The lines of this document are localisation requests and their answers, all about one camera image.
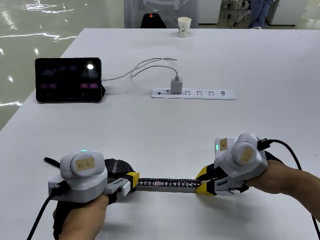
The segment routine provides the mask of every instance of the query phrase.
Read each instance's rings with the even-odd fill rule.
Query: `floor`
[[[319,3],[310,0],[296,27],[266,28],[320,29]],[[122,0],[0,0],[0,129],[34,90],[36,58],[60,57],[83,28],[123,28],[123,11]],[[225,16],[200,28],[230,28]]]

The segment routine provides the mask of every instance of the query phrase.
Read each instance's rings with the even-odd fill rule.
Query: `white cabinet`
[[[199,23],[217,24],[222,0],[199,0]]]
[[[271,25],[296,25],[307,4],[308,0],[277,0],[271,5],[266,19]]]

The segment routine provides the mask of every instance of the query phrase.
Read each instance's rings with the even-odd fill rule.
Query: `charger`
[[[181,94],[182,93],[182,78],[176,75],[171,79],[171,94]]]

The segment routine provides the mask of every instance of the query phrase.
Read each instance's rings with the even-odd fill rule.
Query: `paper cup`
[[[182,16],[178,18],[179,37],[186,38],[189,36],[191,21],[190,17]]]

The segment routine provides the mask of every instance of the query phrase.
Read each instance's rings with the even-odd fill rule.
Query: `power outlet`
[[[171,94],[170,88],[155,88],[151,91],[155,99],[211,99],[235,100],[236,97],[229,89],[182,89],[181,94]]]

